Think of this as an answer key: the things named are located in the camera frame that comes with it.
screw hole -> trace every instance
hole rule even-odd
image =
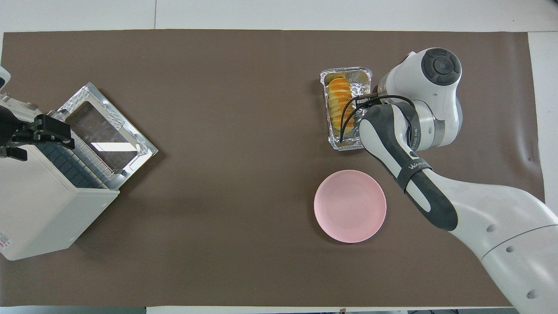
[[[540,295],[539,291],[535,290],[535,289],[527,292],[527,298],[528,299],[534,299],[534,298],[538,297],[539,295]]]

plate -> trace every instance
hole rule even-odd
[[[345,243],[373,236],[386,218],[386,196],[364,172],[342,170],[331,174],[314,197],[318,224],[333,239]]]

velcro strap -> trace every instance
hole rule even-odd
[[[407,164],[405,164],[399,175],[397,176],[397,185],[403,192],[405,192],[405,188],[407,187],[407,183],[411,180],[411,177],[417,173],[417,171],[421,171],[425,168],[430,168],[430,165],[426,162],[426,160],[422,158],[412,159]]]

foil container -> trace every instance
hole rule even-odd
[[[350,83],[350,90],[353,97],[358,95],[370,94],[372,84],[372,71],[368,68],[337,68],[322,71],[320,73],[320,82],[324,86],[325,112],[328,118],[329,137],[328,142],[336,150],[352,150],[363,148],[360,141],[358,127],[360,119],[366,113],[366,109],[360,109],[351,118],[354,119],[354,127],[351,131],[343,134],[343,142],[339,142],[340,132],[331,125],[331,117],[329,116],[329,99],[327,86],[336,79],[344,77]],[[355,102],[347,107],[347,112],[351,113],[356,108]]]

bread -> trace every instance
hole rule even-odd
[[[345,115],[343,114],[343,109],[347,103],[353,98],[353,94],[350,91],[350,83],[345,78],[336,78],[332,80],[327,88],[328,94],[328,106],[329,106],[329,117],[331,118],[331,125],[334,129],[341,130],[341,116],[343,116],[343,124],[349,117],[350,113],[353,111],[353,107],[347,107]],[[353,129],[353,120],[347,123],[345,132],[351,131]]]

